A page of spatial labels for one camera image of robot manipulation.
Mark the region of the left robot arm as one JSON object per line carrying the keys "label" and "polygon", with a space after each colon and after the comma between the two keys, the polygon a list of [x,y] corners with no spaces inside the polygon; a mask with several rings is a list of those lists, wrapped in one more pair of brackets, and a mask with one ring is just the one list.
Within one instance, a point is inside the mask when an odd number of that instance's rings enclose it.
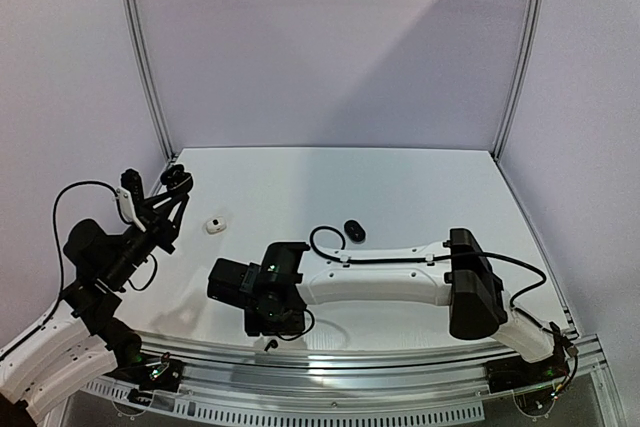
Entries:
{"label": "left robot arm", "polygon": [[58,256],[76,268],[50,311],[1,350],[1,423],[35,426],[87,383],[113,375],[142,392],[178,391],[184,364],[168,353],[152,358],[140,336],[115,313],[136,270],[156,249],[172,253],[193,184],[183,180],[144,197],[137,187],[114,194],[127,225],[108,234],[85,219]]}

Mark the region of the glossy black charging case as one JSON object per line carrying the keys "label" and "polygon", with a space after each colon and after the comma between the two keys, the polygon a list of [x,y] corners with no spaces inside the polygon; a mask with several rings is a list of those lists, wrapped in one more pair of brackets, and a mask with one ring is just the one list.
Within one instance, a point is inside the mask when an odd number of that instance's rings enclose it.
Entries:
{"label": "glossy black charging case", "polygon": [[165,170],[160,176],[160,183],[172,195],[189,193],[194,185],[192,174],[182,164],[174,164]]}

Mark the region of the white earbud charging case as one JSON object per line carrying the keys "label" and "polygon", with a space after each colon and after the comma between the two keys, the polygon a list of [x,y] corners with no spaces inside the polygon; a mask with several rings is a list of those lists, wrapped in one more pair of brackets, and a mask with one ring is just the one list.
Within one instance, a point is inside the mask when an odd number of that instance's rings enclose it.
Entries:
{"label": "white earbud charging case", "polygon": [[224,217],[212,217],[204,224],[204,229],[209,235],[215,235],[227,228],[227,222]]}

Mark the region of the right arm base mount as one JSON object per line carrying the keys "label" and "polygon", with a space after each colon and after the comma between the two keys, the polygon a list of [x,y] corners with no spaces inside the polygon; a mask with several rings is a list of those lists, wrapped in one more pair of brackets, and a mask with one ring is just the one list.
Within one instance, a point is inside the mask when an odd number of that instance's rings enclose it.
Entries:
{"label": "right arm base mount", "polygon": [[563,354],[534,363],[514,355],[488,361],[483,364],[483,369],[492,394],[544,384],[569,373]]}

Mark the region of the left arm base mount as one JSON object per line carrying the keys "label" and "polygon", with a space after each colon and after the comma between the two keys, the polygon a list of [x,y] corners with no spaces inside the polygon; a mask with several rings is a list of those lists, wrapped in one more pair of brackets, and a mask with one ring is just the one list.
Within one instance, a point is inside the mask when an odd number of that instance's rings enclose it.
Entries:
{"label": "left arm base mount", "polygon": [[170,352],[140,353],[127,367],[119,367],[105,376],[135,385],[139,391],[176,393],[183,379],[186,364]]}

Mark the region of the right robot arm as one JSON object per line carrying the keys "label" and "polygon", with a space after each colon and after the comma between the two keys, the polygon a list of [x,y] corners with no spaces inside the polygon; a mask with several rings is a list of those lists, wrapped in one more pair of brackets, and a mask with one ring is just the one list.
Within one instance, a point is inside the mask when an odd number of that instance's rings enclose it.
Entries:
{"label": "right robot arm", "polygon": [[330,249],[313,238],[274,242],[258,263],[217,259],[206,293],[243,311],[247,335],[288,341],[314,328],[310,309],[316,305],[389,301],[445,307],[452,337],[491,338],[511,348],[520,356],[517,374],[537,383],[555,367],[561,331],[517,301],[546,281],[537,267],[485,251],[470,230],[453,228],[441,243],[394,250]]}

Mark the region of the black stem earbud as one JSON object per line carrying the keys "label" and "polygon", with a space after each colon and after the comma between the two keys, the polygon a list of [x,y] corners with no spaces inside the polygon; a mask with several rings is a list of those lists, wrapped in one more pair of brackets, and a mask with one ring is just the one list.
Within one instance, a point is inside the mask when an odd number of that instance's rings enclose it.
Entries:
{"label": "black stem earbud", "polygon": [[275,339],[271,339],[265,346],[264,351],[268,352],[271,349],[277,349],[279,346],[278,342]]}

